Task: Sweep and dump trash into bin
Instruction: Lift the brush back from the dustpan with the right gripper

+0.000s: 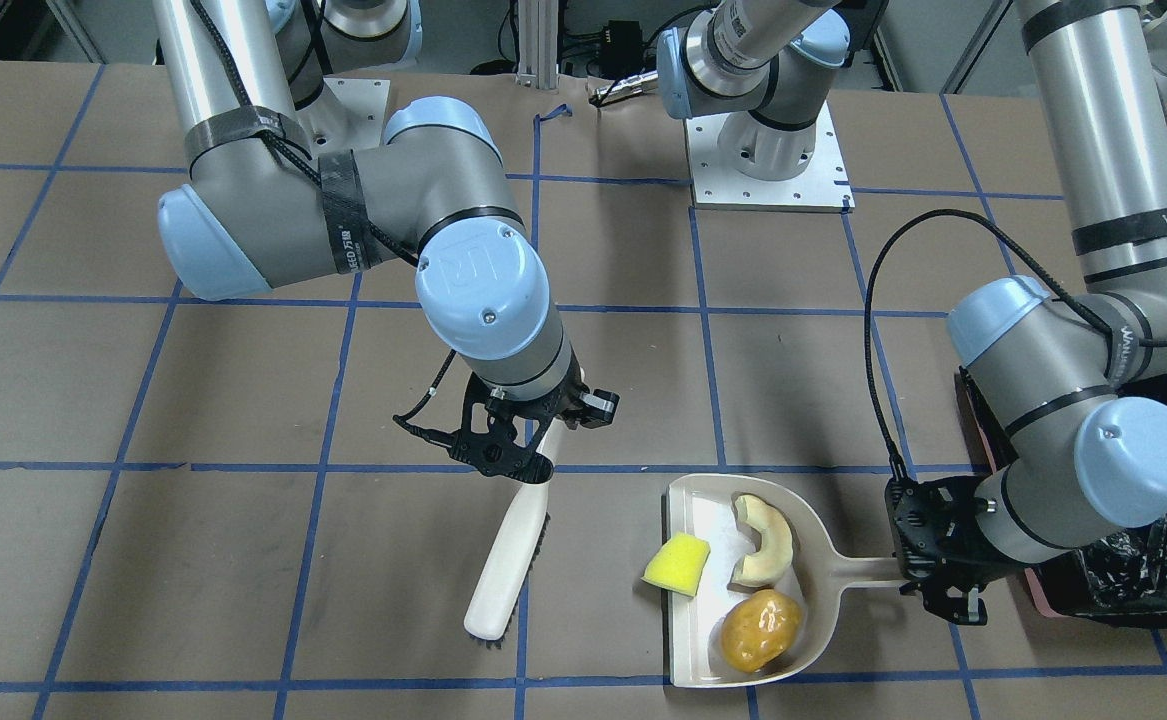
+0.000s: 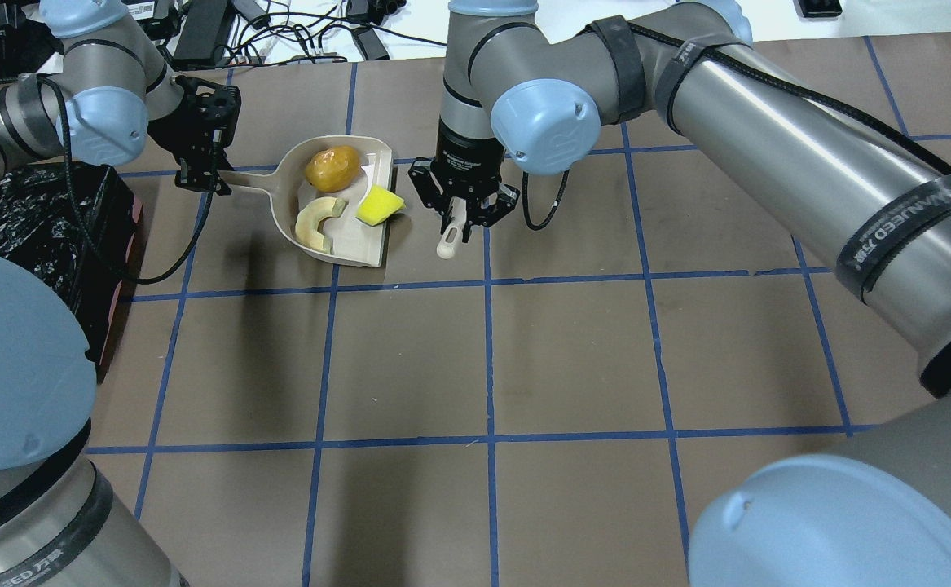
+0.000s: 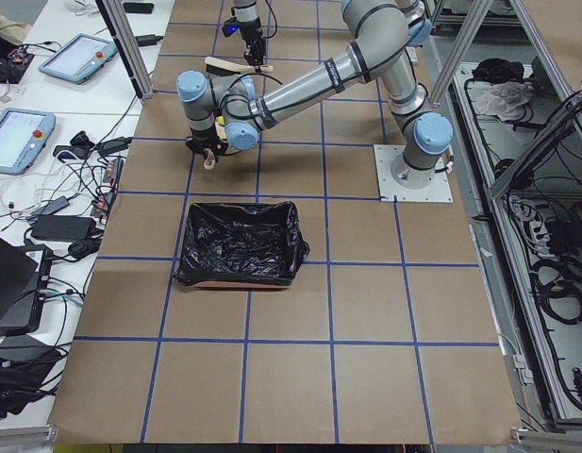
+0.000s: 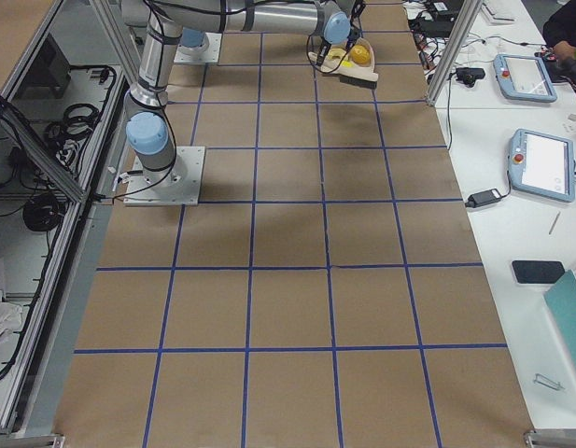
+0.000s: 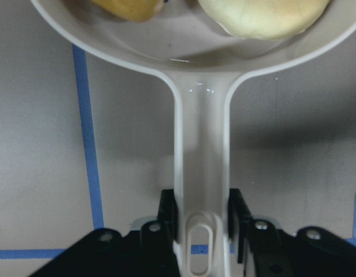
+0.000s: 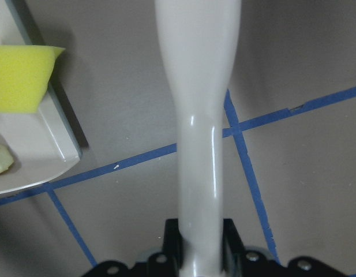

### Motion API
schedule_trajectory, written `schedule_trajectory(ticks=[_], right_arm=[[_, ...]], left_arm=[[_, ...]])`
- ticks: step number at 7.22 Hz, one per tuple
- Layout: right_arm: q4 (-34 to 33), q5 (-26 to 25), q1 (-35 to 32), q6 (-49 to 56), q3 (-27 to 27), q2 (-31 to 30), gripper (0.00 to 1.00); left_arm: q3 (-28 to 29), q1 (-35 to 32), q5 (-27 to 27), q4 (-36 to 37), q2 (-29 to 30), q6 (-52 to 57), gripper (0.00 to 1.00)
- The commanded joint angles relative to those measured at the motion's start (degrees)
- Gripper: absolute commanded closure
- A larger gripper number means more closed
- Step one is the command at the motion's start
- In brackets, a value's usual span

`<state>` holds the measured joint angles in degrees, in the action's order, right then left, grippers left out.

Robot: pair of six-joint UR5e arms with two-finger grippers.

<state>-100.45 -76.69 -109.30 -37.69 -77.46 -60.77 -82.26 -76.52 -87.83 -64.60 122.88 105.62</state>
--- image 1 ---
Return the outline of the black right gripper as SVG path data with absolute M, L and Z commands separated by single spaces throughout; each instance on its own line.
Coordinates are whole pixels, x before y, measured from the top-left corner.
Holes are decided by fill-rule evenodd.
M 584 389 L 584 370 L 571 365 L 565 378 L 532 400 L 492 397 L 492 389 L 470 373 L 461 405 L 461 425 L 452 434 L 449 456 L 485 477 L 506 477 L 527 485 L 550 482 L 554 461 L 539 446 L 557 418 L 569 429 L 609 427 L 619 413 L 619 393 Z

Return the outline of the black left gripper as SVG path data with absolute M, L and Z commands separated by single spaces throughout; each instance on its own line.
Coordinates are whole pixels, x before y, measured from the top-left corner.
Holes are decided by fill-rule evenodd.
M 894 475 L 886 483 L 886 515 L 894 555 L 908 582 L 904 596 L 918 596 L 923 609 L 953 625 L 987 625 L 981 592 L 990 580 L 977 564 L 979 541 L 973 498 L 976 475 L 920 480 Z

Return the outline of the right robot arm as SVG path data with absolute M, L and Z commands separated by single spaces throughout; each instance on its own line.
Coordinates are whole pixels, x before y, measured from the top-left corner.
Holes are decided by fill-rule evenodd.
M 411 436 L 487 477 L 541 484 L 554 474 L 541 450 L 551 421 L 612 422 L 619 396 L 584 382 L 477 111 L 420 97 L 373 147 L 321 144 L 263 1 L 158 1 L 154 13 L 189 173 L 159 200 L 158 229 L 186 291 L 242 299 L 401 259 L 432 331 L 471 372 L 460 427 L 396 415 Z

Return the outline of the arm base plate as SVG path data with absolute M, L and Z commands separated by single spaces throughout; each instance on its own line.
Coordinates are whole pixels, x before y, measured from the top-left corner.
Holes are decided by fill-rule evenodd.
M 359 165 L 372 163 L 382 145 L 390 97 L 387 79 L 323 79 L 322 90 L 298 109 L 298 123 L 309 138 L 310 167 L 317 169 L 326 156 L 350 152 Z
M 698 209 L 851 211 L 857 208 L 833 117 L 780 133 L 752 114 L 685 120 L 685 151 Z

